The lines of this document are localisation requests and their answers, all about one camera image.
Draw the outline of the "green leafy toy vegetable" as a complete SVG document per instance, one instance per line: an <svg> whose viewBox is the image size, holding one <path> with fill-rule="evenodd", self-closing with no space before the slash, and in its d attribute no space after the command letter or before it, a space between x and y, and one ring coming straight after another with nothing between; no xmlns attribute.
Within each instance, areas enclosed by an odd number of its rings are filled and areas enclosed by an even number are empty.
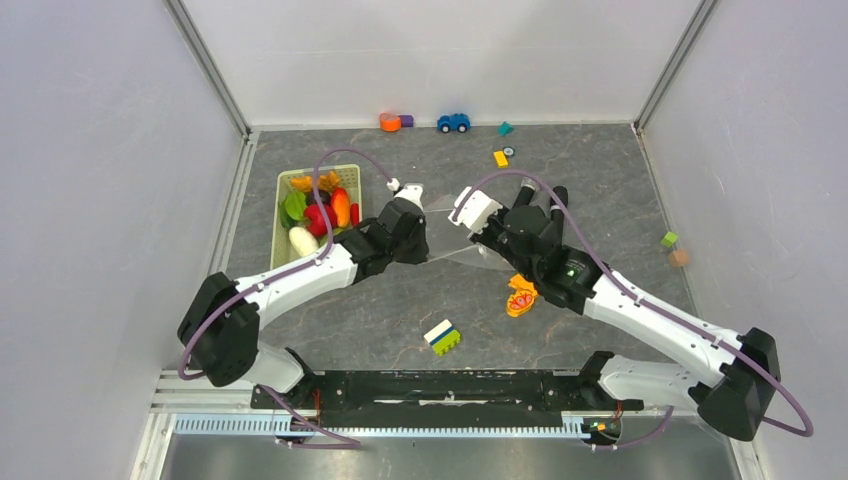
<svg viewBox="0 0 848 480"><path fill-rule="evenodd" d="M280 224L285 229L301 226L305 221L307 196L300 191L288 193L280 204Z"/></svg>

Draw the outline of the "red toy tomato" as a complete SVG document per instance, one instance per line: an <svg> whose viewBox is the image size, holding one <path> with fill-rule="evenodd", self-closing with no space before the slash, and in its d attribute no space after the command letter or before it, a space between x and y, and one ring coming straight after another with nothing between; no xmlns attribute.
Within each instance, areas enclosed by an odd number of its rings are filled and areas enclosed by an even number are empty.
<svg viewBox="0 0 848 480"><path fill-rule="evenodd" d="M317 239L336 228L336 216L330 205L319 203L309 205L304 214L305 228Z"/></svg>

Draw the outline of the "white toy radish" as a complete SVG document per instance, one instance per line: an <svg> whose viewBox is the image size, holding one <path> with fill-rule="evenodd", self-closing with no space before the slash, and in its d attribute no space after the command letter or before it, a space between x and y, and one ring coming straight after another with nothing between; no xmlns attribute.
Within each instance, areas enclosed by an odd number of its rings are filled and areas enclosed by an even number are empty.
<svg viewBox="0 0 848 480"><path fill-rule="evenodd" d="M311 255L319 249L318 240L301 226L292 227L288 232L288 239L299 258Z"/></svg>

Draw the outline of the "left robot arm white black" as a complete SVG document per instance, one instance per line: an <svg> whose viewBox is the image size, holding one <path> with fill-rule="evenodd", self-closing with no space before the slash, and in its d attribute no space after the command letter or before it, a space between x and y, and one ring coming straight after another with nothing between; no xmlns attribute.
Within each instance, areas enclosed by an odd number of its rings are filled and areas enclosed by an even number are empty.
<svg viewBox="0 0 848 480"><path fill-rule="evenodd" d="M416 200L397 196L375 218L341 233L323 249L277 269L232 280L218 272L201 284L179 328L184 380L205 378L217 388L246 380L275 390L290 407L306 405L314 381L289 349L261 343L261 331L317 297L382 274L392 263L426 261L426 216Z"/></svg>

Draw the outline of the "clear dotted zip bag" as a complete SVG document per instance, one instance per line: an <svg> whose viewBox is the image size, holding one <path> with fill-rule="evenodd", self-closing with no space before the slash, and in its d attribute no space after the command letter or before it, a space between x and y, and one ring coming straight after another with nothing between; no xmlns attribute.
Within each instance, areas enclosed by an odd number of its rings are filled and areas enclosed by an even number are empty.
<svg viewBox="0 0 848 480"><path fill-rule="evenodd" d="M538 185L530 180L524 180L521 186L526 184L533 185L538 190ZM467 188L470 189L471 193L481 191L479 189L474 190L472 187ZM426 240L429 245L428 259L430 261L448 260L471 267L491 270L515 271L495 252L477 244L477 234L471 233L465 227L455 226L449 221L448 215L453 210L454 202L462 192L457 196L446 195L440 197L424 207L427 223ZM512 209L502 202L496 201L501 203L503 208Z"/></svg>

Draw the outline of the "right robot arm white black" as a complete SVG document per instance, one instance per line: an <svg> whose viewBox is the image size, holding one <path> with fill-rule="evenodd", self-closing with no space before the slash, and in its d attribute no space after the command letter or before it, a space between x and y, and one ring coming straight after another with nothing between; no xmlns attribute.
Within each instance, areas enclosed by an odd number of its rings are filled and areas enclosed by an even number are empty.
<svg viewBox="0 0 848 480"><path fill-rule="evenodd" d="M566 215L556 208L462 209L470 240L505 260L548 303L616 327L668 357L666 363L600 353L577 382L580 400L602 408L613 399L692 409L719 433L751 441L772 420L778 393L777 343L767 332L746 333L705 322L629 281L585 250L566 245Z"/></svg>

